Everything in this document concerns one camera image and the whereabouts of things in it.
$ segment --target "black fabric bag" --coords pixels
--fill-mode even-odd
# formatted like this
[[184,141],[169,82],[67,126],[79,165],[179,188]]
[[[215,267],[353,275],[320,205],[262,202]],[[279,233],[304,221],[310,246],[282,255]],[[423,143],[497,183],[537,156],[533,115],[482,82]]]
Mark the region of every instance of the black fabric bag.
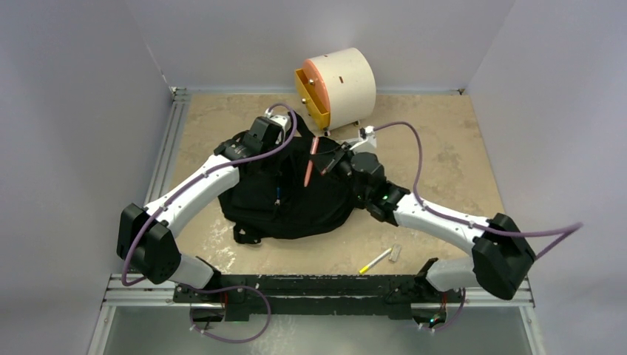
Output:
[[[296,239],[333,231],[344,224],[355,207],[348,181],[321,176],[314,168],[308,186],[303,186],[314,134],[300,115],[296,114],[296,119],[301,136],[294,136],[281,152],[241,166],[240,182],[218,197],[224,217],[235,222],[233,236],[238,243],[257,244],[264,237]],[[317,152],[338,148],[335,141],[319,138]]]

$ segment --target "gray wall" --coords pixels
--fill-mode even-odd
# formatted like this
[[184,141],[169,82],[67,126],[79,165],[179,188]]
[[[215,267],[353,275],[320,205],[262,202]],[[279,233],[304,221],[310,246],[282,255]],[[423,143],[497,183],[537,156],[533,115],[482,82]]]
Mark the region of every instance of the gray wall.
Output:
[[122,0],[0,1],[0,354],[84,354],[169,91]]
[[506,211],[527,230],[586,224],[530,275],[549,354],[627,347],[626,13],[518,0],[470,84]]
[[379,90],[468,85],[514,0],[127,0],[172,86],[294,90],[306,58],[357,47]]

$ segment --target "purple cable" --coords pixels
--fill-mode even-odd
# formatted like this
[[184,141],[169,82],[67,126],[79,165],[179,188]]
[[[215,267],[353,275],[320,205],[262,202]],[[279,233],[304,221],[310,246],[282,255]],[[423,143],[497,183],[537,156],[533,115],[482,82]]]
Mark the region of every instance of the purple cable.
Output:
[[[130,282],[130,281],[128,281],[126,279],[126,276],[129,273],[129,268],[131,266],[131,257],[133,255],[133,253],[135,253],[135,249],[137,248],[137,246],[138,246],[142,236],[144,235],[144,233],[146,233],[146,230],[148,230],[148,227],[150,226],[152,221],[154,221],[157,217],[159,217],[159,214],[161,214],[161,212],[163,212],[163,208],[167,208],[169,205],[171,205],[174,202],[174,200],[176,200],[179,196],[182,195],[182,193],[187,191],[187,189],[192,187],[198,181],[202,180],[205,176],[209,176],[210,174],[216,172],[217,170],[220,170],[222,168],[226,168],[227,166],[236,166],[236,165],[240,165],[240,164],[244,164],[244,163],[250,163],[250,162],[255,161],[255,160],[267,158],[267,157],[269,157],[271,155],[274,155],[274,154],[280,152],[283,148],[285,148],[292,141],[292,138],[294,138],[294,134],[296,133],[296,126],[298,124],[297,121],[296,121],[296,113],[295,113],[294,109],[292,109],[290,106],[288,106],[287,104],[281,104],[281,103],[274,104],[274,105],[270,106],[268,108],[268,111],[270,112],[272,109],[274,109],[275,107],[278,107],[278,106],[285,107],[290,112],[291,117],[292,117],[292,129],[291,129],[291,132],[288,135],[287,139],[285,139],[285,141],[283,141],[281,143],[281,145],[278,146],[277,148],[272,149],[271,151],[263,153],[261,155],[255,155],[254,157],[244,158],[244,159],[240,159],[240,160],[233,160],[233,161],[229,161],[228,163],[223,163],[223,164],[219,164],[219,165],[213,166],[213,167],[207,169],[203,174],[200,174],[200,175],[194,177],[193,179],[191,179],[188,183],[186,183],[180,189],[178,189],[175,193],[173,193],[172,196],[170,196],[170,198],[168,198],[166,200],[166,202],[163,203],[163,207],[157,208],[155,210],[155,213],[153,213],[152,216],[150,216],[148,218],[148,220],[143,224],[143,226],[141,226],[141,229],[139,230],[139,232],[137,234],[137,237],[135,237],[135,239],[133,240],[133,243],[131,243],[129,251],[128,251],[128,253],[126,253],[126,258],[124,259],[124,266],[122,267],[122,285],[128,287],[128,286],[135,285],[135,284],[137,284],[137,283],[139,283],[139,282],[141,282],[141,281],[146,279],[146,277],[143,276],[143,277],[140,277],[140,278]],[[236,342],[236,343],[249,342],[251,340],[254,340],[254,339],[260,337],[261,334],[263,334],[263,332],[268,327],[268,324],[270,323],[270,317],[271,317],[270,303],[268,302],[268,299],[266,299],[265,296],[260,291],[258,291],[255,288],[251,288],[249,286],[243,286],[243,285],[242,286],[237,286],[237,287],[234,287],[234,288],[250,288],[253,291],[257,292],[262,297],[262,299],[264,300],[266,306],[268,307],[268,320],[266,321],[265,326],[263,327],[263,329],[257,335],[255,335],[253,337],[250,337],[248,339],[244,339],[244,340],[231,340],[231,339],[221,338],[221,337],[218,337],[218,336],[212,336],[211,334],[208,334],[208,333],[204,333],[204,334],[206,334],[206,335],[208,335],[210,337],[214,337],[215,339],[222,340],[224,342]],[[202,291],[203,293],[206,293],[206,294],[213,294],[213,293],[217,293],[217,292],[227,291],[227,290],[230,290],[230,289],[233,289],[233,288],[232,287],[230,287],[230,288],[227,287],[227,288],[220,288],[220,289],[211,290],[211,291],[197,290],[195,288],[192,288],[192,289],[194,289],[196,292]]]
[[514,237],[514,238],[550,237],[552,235],[561,234],[557,239],[553,240],[552,243],[550,243],[546,248],[542,249],[542,251],[540,251],[536,255],[536,260],[540,259],[547,252],[553,249],[557,244],[561,243],[564,239],[566,239],[570,234],[575,233],[579,228],[583,226],[583,223],[578,222],[571,226],[567,226],[567,227],[559,228],[559,229],[552,229],[548,231],[531,231],[531,232],[499,231],[498,229],[473,224],[470,221],[453,217],[448,214],[438,212],[435,209],[432,209],[431,207],[429,207],[429,205],[425,205],[420,195],[418,195],[418,180],[420,179],[420,174],[422,172],[422,142],[420,141],[420,136],[418,135],[418,131],[416,131],[416,129],[411,124],[405,121],[390,122],[388,124],[375,127],[374,130],[379,131],[380,129],[388,128],[389,126],[397,126],[397,125],[409,127],[414,137],[416,137],[416,143],[418,143],[418,171],[416,173],[416,179],[414,179],[413,181],[413,194],[416,196],[416,199],[418,203],[420,203],[420,206],[423,207],[428,212],[430,212],[431,214],[434,214],[435,216],[440,217],[440,218],[444,218],[445,220],[450,220],[452,222],[464,224],[466,226],[469,226],[470,228],[477,228],[482,231],[488,231],[489,233],[493,233],[493,234],[500,235],[503,237]]
[[217,293],[224,292],[224,291],[235,290],[235,289],[238,289],[238,288],[245,288],[247,290],[251,290],[251,291],[257,292],[261,296],[261,299],[263,300],[263,302],[265,303],[265,308],[268,310],[268,317],[266,317],[265,324],[263,325],[263,328],[261,328],[261,331],[259,331],[259,333],[253,335],[252,337],[245,338],[245,339],[229,339],[229,338],[224,338],[224,337],[221,337],[219,335],[215,335],[215,334],[211,334],[209,332],[203,331],[197,325],[194,324],[194,318],[192,316],[192,310],[190,310],[190,312],[189,312],[189,320],[192,323],[192,329],[197,331],[198,333],[200,333],[202,335],[206,335],[206,336],[208,336],[210,338],[219,340],[221,342],[228,342],[228,343],[231,343],[231,344],[243,344],[244,342],[250,342],[250,341],[255,340],[258,337],[261,337],[261,334],[263,334],[265,332],[265,330],[268,329],[268,326],[270,325],[270,318],[271,318],[270,302],[268,301],[268,298],[266,298],[264,296],[264,294],[261,293],[261,291],[257,290],[254,287],[240,285],[240,286],[229,286],[229,287],[225,287],[225,288],[219,288],[217,290],[200,290],[198,288],[193,288],[193,287],[189,287],[189,286],[188,286],[188,288],[190,290],[193,290],[194,292],[199,293],[199,294],[217,294]]

